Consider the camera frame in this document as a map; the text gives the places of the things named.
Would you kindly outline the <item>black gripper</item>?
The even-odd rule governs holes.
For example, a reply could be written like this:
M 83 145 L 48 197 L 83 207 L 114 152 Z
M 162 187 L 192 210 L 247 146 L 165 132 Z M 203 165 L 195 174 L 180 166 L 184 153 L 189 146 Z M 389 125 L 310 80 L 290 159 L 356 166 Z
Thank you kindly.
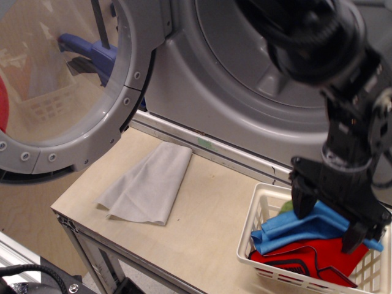
M 369 152 L 367 141 L 352 134 L 331 131 L 316 162 L 304 157 L 291 159 L 293 210 L 304 219 L 321 201 L 349 221 L 341 251 L 352 254 L 365 239 L 381 240 L 391 213 L 376 199 L 372 176 L 378 157 Z

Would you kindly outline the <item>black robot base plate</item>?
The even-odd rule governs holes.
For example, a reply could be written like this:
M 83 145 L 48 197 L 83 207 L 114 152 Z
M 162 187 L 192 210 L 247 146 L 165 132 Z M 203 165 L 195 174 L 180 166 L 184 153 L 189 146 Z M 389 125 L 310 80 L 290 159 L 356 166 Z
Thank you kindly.
M 94 293 L 80 276 L 71 276 L 34 255 L 1 257 L 1 293 Z

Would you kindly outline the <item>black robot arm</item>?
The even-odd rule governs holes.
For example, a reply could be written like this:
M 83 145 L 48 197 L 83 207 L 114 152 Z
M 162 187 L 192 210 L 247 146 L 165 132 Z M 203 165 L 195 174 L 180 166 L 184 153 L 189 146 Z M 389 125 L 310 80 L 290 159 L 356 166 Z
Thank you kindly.
M 322 161 L 293 157 L 292 200 L 299 218 L 317 201 L 349 221 L 342 251 L 379 240 L 391 213 L 374 189 L 380 158 L 391 160 L 391 67 L 371 47 L 358 9 L 349 1 L 238 1 L 266 40 L 269 58 L 291 79 L 318 87 L 329 131 Z

